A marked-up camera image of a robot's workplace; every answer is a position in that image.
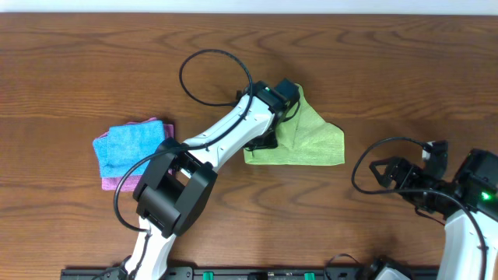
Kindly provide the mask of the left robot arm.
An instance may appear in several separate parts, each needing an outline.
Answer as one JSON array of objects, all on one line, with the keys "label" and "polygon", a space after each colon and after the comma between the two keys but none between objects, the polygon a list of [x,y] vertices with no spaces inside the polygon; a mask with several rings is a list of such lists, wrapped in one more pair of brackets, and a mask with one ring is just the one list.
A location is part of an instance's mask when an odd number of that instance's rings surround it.
[{"label": "left robot arm", "polygon": [[277,148],[276,128],[299,103],[299,88],[288,79],[274,88],[256,82],[208,130],[182,143],[172,138],[161,142],[145,160],[146,170],[133,191],[139,237],[116,278],[161,278],[175,239],[203,212],[221,166],[241,149]]}]

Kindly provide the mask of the green microfibre cloth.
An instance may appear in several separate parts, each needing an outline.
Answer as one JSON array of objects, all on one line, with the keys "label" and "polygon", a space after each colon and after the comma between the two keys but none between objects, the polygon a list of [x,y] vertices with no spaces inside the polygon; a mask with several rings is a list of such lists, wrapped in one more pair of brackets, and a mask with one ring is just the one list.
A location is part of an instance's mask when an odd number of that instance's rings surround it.
[{"label": "green microfibre cloth", "polygon": [[250,165],[337,166],[345,162],[345,140],[341,128],[325,121],[306,101],[298,87],[300,105],[291,109],[293,116],[276,128],[278,146],[274,149],[244,150]]}]

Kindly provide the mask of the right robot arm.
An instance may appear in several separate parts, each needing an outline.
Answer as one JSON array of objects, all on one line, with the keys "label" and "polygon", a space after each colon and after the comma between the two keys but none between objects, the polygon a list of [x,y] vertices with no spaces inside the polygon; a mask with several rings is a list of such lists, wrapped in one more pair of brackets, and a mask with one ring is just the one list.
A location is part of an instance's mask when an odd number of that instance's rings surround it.
[{"label": "right robot arm", "polygon": [[439,163],[422,169],[402,157],[369,168],[384,192],[444,219],[445,243],[439,279],[491,279],[497,257],[497,155],[473,149],[454,178],[441,178]]}]

